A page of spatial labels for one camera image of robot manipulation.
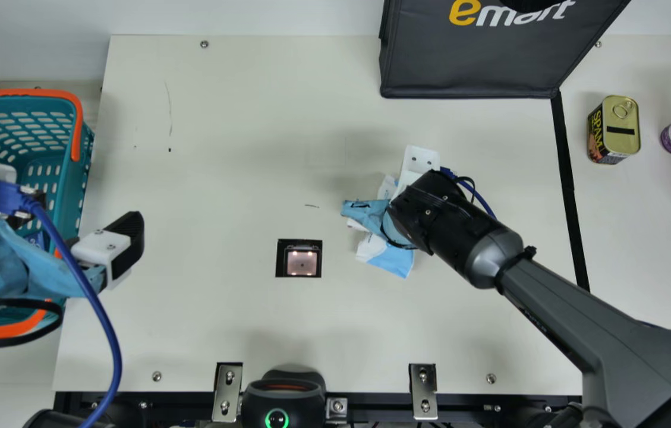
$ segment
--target white table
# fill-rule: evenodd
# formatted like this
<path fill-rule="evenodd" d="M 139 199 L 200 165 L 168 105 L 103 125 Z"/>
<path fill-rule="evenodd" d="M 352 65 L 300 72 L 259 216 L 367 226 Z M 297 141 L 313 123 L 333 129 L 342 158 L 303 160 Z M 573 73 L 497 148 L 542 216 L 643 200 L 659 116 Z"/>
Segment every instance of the white table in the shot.
<path fill-rule="evenodd" d="M 82 233 L 131 209 L 147 225 L 143 259 L 102 294 L 121 390 L 210 391 L 217 362 L 242 361 L 243 386 L 300 363 L 331 391 L 408 392 L 408 364 L 436 363 L 441 393 L 580 394 L 577 369 L 495 291 L 437 257 L 405 281 L 358 263 L 362 235 L 340 217 L 417 144 L 574 279 L 548 100 L 385 100 L 371 36 L 201 39 L 110 45 Z M 322 278 L 275 278 L 278 238 L 322 239 Z M 110 373 L 90 306 L 70 301 L 53 388 L 103 391 Z"/>
<path fill-rule="evenodd" d="M 671 328 L 671 36 L 606 36 L 562 87 L 591 292 Z M 586 118 L 607 95 L 640 106 L 642 149 L 615 166 L 586 152 Z"/>

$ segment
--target metal bracket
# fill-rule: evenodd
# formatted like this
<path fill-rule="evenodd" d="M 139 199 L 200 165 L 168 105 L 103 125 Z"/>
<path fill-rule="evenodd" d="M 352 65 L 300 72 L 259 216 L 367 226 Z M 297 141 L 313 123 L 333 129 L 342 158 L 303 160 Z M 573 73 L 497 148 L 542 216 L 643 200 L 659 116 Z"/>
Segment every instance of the metal bracket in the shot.
<path fill-rule="evenodd" d="M 213 387 L 213 422 L 232 423 L 240 414 L 240 384 L 242 366 L 219 364 Z"/>
<path fill-rule="evenodd" d="M 327 399 L 327 410 L 325 411 L 325 422 L 346 423 L 348 415 L 348 399 L 333 396 Z"/>
<path fill-rule="evenodd" d="M 438 420 L 436 365 L 409 364 L 409 391 L 414 420 Z"/>

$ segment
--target black edge trim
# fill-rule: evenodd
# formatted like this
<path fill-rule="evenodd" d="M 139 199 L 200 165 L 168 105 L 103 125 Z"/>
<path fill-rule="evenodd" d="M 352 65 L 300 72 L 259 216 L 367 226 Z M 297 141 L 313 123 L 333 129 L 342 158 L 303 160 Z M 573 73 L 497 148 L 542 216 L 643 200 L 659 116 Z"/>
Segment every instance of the black edge trim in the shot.
<path fill-rule="evenodd" d="M 575 283 L 578 287 L 591 292 L 588 285 L 588 271 L 586 257 L 583 252 L 583 240 L 578 219 L 578 209 L 575 207 L 575 185 L 572 178 L 571 151 L 568 147 L 568 134 L 565 127 L 565 112 L 563 111 L 563 97 L 557 92 L 552 98 L 552 120 L 555 122 L 555 139 L 557 142 L 557 162 L 560 166 L 560 181 L 563 184 L 563 203 L 565 204 L 565 218 L 568 224 L 568 237 L 571 239 L 571 252 L 574 258 Z"/>

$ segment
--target basket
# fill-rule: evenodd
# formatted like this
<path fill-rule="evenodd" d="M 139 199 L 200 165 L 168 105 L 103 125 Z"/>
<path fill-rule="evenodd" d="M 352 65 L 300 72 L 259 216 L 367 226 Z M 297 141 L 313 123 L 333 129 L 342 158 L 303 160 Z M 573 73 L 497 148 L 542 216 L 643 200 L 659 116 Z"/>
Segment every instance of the basket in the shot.
<path fill-rule="evenodd" d="M 48 216 L 66 240 L 79 232 L 93 139 L 75 95 L 48 89 L 0 90 L 0 163 L 15 168 L 19 184 L 47 194 Z M 53 250 L 41 227 L 36 220 L 16 232 Z M 26 333 L 41 322 L 42 312 L 3 309 L 0 336 Z"/>

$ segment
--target white wall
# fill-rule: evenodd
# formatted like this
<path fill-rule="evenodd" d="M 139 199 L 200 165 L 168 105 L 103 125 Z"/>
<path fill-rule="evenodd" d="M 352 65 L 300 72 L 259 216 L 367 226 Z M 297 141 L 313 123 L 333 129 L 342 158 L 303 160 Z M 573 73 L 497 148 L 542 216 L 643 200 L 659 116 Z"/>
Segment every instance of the white wall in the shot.
<path fill-rule="evenodd" d="M 111 34 L 377 34 L 382 1 L 0 0 L 0 80 L 100 79 Z M 609 33 L 671 34 L 671 0 L 632 0 Z"/>

